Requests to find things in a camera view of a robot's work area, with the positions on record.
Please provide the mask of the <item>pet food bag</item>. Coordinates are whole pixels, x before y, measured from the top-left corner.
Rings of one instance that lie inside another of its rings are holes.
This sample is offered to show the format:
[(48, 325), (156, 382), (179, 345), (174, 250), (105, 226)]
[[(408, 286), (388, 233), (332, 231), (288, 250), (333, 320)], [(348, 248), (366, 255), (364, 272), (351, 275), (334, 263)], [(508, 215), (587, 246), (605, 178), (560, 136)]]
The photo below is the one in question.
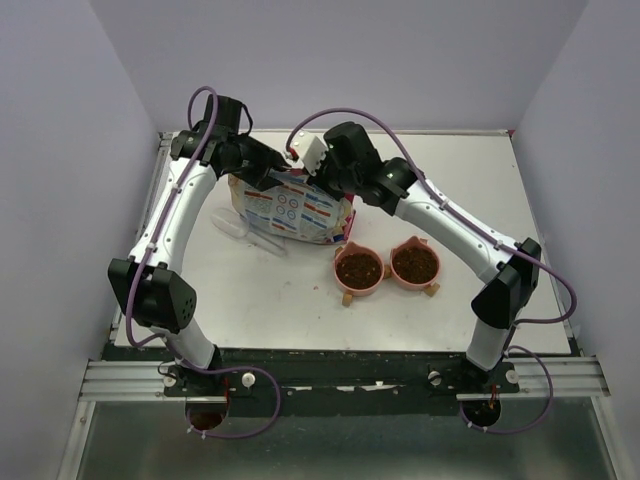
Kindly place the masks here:
[(251, 226), (267, 233), (312, 244), (341, 244), (349, 239), (355, 220), (354, 197), (336, 200), (307, 183), (301, 169), (272, 172), (279, 183), (260, 191), (230, 175), (234, 209)]

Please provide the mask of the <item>clear plastic scoop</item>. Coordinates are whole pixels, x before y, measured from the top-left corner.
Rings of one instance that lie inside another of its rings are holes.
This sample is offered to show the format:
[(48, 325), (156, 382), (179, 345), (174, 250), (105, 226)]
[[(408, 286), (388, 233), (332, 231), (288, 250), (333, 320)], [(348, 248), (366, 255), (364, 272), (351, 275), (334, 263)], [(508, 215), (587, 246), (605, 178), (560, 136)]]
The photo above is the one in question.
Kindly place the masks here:
[(215, 209), (210, 215), (210, 220), (219, 231), (231, 238), (259, 247), (278, 257), (287, 255), (283, 239), (252, 226), (235, 211), (226, 208)]

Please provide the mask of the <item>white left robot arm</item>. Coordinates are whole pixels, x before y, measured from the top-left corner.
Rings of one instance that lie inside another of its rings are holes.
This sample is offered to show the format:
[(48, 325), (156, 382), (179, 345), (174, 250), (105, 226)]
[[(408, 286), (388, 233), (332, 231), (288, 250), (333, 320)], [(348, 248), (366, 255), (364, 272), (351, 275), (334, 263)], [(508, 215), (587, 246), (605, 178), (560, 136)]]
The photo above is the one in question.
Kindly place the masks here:
[(233, 175), (263, 192), (279, 185), (274, 173), (288, 164), (282, 154), (240, 130), (249, 119), (240, 100), (208, 98), (201, 120), (189, 121), (171, 142), (168, 176), (140, 239), (124, 259), (111, 260), (107, 275), (132, 326), (149, 329), (174, 357), (189, 368), (187, 382), (201, 395), (214, 393), (222, 380), (213, 364), (217, 347), (202, 332), (194, 315), (197, 294), (181, 276), (186, 246), (196, 219), (217, 181)]

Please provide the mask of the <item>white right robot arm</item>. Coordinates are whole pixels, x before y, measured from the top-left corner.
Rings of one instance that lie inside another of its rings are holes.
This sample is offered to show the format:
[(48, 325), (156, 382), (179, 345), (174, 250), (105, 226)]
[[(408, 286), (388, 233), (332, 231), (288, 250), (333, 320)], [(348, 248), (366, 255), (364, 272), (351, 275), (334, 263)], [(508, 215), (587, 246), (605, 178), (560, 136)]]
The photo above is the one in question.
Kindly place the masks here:
[(327, 192), (354, 194), (365, 204), (423, 230), (462, 260), (483, 282), (471, 302), (476, 316), (460, 379), (480, 392), (496, 380), (496, 365), (512, 336), (515, 320), (537, 287), (541, 248), (518, 242), (458, 210), (408, 151), (381, 159), (365, 129), (344, 122), (317, 141), (296, 149), (309, 173)]

